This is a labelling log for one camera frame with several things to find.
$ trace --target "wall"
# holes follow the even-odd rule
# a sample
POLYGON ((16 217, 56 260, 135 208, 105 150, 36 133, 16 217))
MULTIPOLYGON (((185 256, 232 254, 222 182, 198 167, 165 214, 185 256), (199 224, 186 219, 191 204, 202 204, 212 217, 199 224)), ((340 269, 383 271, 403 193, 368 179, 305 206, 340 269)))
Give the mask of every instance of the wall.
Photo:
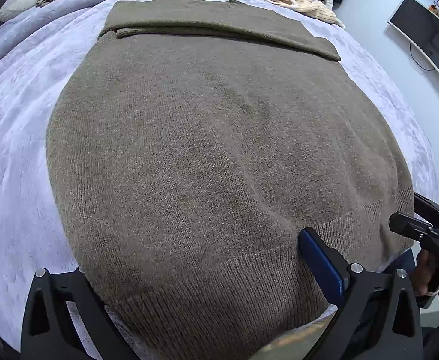
MULTIPOLYGON (((418 1, 424 5, 434 2, 418 1)), ((343 0, 334 10, 346 30, 379 62, 413 109, 431 142, 439 184, 439 74, 417 66, 410 56, 409 42, 386 23, 400 2, 343 0)), ((414 47, 412 51, 423 67, 432 68, 414 47)), ((439 192, 429 198, 439 202, 439 192)))

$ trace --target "bed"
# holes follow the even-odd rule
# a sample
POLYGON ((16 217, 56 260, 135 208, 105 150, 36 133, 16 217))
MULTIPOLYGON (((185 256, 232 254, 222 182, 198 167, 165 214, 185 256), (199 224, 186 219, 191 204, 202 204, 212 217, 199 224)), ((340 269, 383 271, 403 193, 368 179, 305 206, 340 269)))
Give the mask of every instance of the bed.
MULTIPOLYGON (((96 42, 116 1, 56 0, 0 27, 0 336, 17 350, 35 271, 47 267, 54 274, 78 265, 53 199, 45 133, 60 92, 96 42)), ((435 166, 424 131, 391 78, 366 50, 336 25, 264 0, 238 1, 298 20, 312 35, 332 42, 346 73, 388 122, 415 191, 436 199, 435 166)), ((75 314, 74 318, 81 329, 75 314)), ((98 357, 94 348, 87 351, 98 357)))

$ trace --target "metal screw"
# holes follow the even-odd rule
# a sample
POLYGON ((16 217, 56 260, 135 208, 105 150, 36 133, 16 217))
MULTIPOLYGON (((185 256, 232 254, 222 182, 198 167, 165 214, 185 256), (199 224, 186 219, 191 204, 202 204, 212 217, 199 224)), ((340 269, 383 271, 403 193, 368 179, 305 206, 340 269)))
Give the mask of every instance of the metal screw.
POLYGON ((361 264, 358 264, 357 262, 351 264, 350 268, 356 274, 360 274, 363 271, 363 266, 361 264))
POLYGON ((402 279, 404 279, 406 276, 408 276, 408 274, 406 273, 406 271, 403 268, 396 269, 396 274, 402 279))
POLYGON ((44 274, 46 273, 46 269, 44 268, 40 268, 36 271, 35 276, 37 278, 42 278, 44 276, 44 274))

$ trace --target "power cord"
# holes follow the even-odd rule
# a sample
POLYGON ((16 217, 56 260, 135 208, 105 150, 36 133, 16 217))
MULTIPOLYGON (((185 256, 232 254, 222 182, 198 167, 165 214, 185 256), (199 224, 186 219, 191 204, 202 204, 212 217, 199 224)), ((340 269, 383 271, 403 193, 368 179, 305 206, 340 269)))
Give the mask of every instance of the power cord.
POLYGON ((413 57, 413 52, 411 51, 411 43, 410 43, 410 54, 411 54, 411 58, 413 59, 413 61, 424 71, 433 71, 434 69, 426 69, 423 66, 421 66, 418 62, 416 62, 416 60, 413 57))

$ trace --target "sweater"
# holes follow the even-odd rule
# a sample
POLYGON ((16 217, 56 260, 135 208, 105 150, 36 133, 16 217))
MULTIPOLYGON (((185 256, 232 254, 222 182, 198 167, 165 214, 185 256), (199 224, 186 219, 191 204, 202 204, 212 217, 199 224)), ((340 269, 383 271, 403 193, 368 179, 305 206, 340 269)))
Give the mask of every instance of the sweater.
POLYGON ((339 60, 235 0, 120 1, 65 86, 46 140, 64 231, 164 358, 247 359, 317 318, 305 227, 366 269, 411 245, 388 228, 413 213, 406 162, 339 60))

